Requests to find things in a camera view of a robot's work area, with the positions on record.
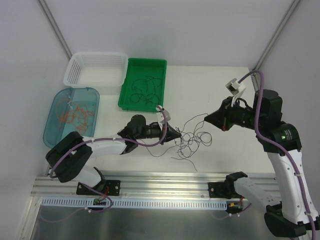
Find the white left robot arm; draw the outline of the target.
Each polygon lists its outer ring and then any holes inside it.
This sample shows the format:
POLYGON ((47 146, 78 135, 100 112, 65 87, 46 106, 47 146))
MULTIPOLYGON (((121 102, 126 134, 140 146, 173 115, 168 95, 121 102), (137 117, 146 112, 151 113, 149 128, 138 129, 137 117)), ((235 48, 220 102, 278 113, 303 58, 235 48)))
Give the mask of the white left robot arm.
POLYGON ((61 183, 75 180, 99 195, 107 181, 96 167, 87 165, 90 158, 129 154, 140 145, 139 140, 157 139, 162 145, 180 137, 168 122, 147 124, 143 115, 136 114, 122 130, 110 137, 84 137, 76 131, 70 132, 46 154, 45 159, 52 169, 52 178, 58 178, 61 183))

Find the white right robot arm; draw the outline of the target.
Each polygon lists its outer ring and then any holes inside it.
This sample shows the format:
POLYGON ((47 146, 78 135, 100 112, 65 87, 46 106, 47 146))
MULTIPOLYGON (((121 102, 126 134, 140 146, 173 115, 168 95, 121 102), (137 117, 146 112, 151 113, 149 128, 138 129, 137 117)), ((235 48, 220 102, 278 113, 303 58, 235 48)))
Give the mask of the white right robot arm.
POLYGON ((215 112, 204 121, 222 131, 234 125, 253 130, 258 127, 257 140, 273 166, 280 191, 276 199, 258 187, 242 171, 231 173, 223 182, 209 183, 212 197, 224 199, 244 197, 258 207, 264 215, 269 231, 280 238, 298 238, 308 231, 320 229, 320 215, 309 194, 302 166, 302 144, 298 130, 282 121, 283 100, 274 90, 256 92, 253 106, 240 105, 239 98, 232 103, 231 96, 224 99, 215 112))

